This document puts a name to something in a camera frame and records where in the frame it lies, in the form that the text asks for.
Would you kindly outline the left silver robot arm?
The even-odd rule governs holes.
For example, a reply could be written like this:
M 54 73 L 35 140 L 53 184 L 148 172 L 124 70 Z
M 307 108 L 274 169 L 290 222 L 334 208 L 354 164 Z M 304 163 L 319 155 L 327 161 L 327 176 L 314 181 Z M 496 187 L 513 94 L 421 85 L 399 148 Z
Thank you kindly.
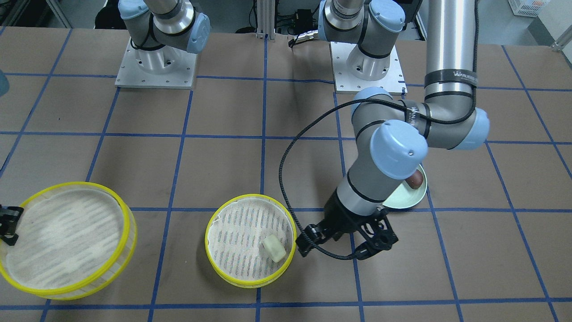
M 490 130 L 476 107 L 478 2 L 429 1 L 425 99 L 395 101 L 379 86 L 347 103 L 358 157 L 324 206 L 318 224 L 300 229 L 298 250 L 364 260 L 390 250 L 398 237 L 384 202 L 403 183 L 416 184 L 429 148 L 476 149 Z

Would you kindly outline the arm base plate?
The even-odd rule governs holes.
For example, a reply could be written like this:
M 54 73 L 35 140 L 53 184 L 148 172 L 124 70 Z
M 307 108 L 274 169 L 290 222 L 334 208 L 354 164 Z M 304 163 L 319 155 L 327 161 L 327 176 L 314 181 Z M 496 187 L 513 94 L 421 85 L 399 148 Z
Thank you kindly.
M 192 89 L 198 55 L 165 46 L 143 51 L 127 41 L 115 85 L 132 89 Z
M 330 51 L 336 93 L 356 94 L 372 86 L 394 95 L 408 92 L 395 46 L 382 59 L 366 56 L 353 43 L 330 42 Z

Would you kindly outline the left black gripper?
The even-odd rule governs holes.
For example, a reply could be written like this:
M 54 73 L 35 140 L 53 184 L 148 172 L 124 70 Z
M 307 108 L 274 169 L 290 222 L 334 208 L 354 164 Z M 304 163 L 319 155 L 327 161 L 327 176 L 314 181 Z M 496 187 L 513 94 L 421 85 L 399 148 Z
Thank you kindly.
M 356 246 L 355 258 L 365 260 L 381 251 L 392 249 L 398 242 L 392 226 L 387 218 L 388 211 L 378 206 L 367 216 L 361 216 L 348 210 L 333 192 L 324 207 L 324 218 L 319 224 L 308 225 L 296 239 L 296 246 L 302 258 L 307 257 L 311 250 L 338 258 L 339 255 L 323 249 L 322 244 L 334 239 L 338 241 L 344 234 L 357 232 L 364 242 Z

